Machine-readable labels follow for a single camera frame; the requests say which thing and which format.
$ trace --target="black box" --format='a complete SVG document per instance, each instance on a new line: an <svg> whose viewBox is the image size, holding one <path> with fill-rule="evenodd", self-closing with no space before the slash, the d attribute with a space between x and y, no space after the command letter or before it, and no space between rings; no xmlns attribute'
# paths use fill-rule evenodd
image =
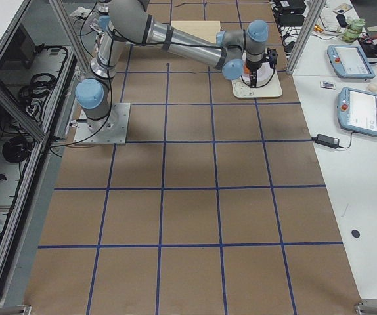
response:
<svg viewBox="0 0 377 315"><path fill-rule="evenodd" d="M280 26L302 26L304 24L304 15L300 14L281 14L278 16L278 24Z"/></svg>
<svg viewBox="0 0 377 315"><path fill-rule="evenodd" d="M279 14L303 14L307 7L304 0L278 0L276 4Z"/></svg>

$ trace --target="screen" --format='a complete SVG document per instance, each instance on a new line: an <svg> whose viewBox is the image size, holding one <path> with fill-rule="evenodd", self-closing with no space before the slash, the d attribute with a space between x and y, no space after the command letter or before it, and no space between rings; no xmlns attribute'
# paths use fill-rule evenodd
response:
<svg viewBox="0 0 377 315"><path fill-rule="evenodd" d="M336 52L347 74L369 74L358 48L336 47Z"/></svg>
<svg viewBox="0 0 377 315"><path fill-rule="evenodd" d="M350 91L349 124L354 127L377 131L377 97Z"/></svg>

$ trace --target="black round object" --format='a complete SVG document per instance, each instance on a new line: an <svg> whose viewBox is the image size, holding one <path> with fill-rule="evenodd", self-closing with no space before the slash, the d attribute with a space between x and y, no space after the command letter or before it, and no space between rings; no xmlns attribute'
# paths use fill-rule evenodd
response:
<svg viewBox="0 0 377 315"><path fill-rule="evenodd" d="M2 147L2 154L9 163L20 163L28 159L32 144L23 136L16 136L6 141Z"/></svg>
<svg viewBox="0 0 377 315"><path fill-rule="evenodd" d="M359 233L358 230L352 230L352 236L353 236L354 238L358 238L359 236L361 236L361 233Z"/></svg>

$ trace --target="metal base plate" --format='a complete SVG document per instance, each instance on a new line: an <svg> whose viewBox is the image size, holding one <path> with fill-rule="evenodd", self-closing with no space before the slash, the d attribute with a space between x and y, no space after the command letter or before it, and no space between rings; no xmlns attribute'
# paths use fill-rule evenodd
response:
<svg viewBox="0 0 377 315"><path fill-rule="evenodd" d="M242 82L241 78L233 80L232 84L234 96L237 98L269 98L282 95L282 87L277 72L275 72L269 84L264 87L250 88Z"/></svg>
<svg viewBox="0 0 377 315"><path fill-rule="evenodd" d="M116 123L114 130L111 130L108 133L97 133L91 136L93 132L88 128L88 125L86 123L80 123L76 128L74 142L81 141L91 136L91 138L78 144L125 144L127 126L129 125L130 107L130 103L113 104L112 110L118 114L118 122ZM81 111L79 118L86 119L83 110Z"/></svg>

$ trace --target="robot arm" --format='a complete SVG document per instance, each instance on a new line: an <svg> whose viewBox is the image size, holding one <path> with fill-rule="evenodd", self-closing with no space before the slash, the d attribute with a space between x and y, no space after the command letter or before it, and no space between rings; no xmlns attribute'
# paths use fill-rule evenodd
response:
<svg viewBox="0 0 377 315"><path fill-rule="evenodd" d="M108 87L127 41L142 46L155 45L170 53L197 60L221 70L228 80L237 79L243 74L242 56L245 51L250 87L256 87L257 70L263 63L269 62L275 71L277 53L266 50L266 22L256 20L247 30L219 32L217 44L213 44L155 21L146 13L148 1L101 1L102 9L108 9L110 21L97 56L91 61L91 77L76 88L76 98L85 111L87 124L93 133L114 132L117 117L107 100Z"/></svg>
<svg viewBox="0 0 377 315"><path fill-rule="evenodd" d="M229 80L242 75L244 51L246 51L247 67L252 71L259 68L262 63L268 62L265 57L268 26L264 21L252 22L247 31L218 33L217 45L215 45L155 21L146 13L147 6L148 0L110 2L108 11L111 21L106 30L109 38L104 39L97 58L91 62L91 69L95 74L106 78L105 69L113 68L126 41L142 46L157 45L170 53L197 60L221 70Z"/></svg>

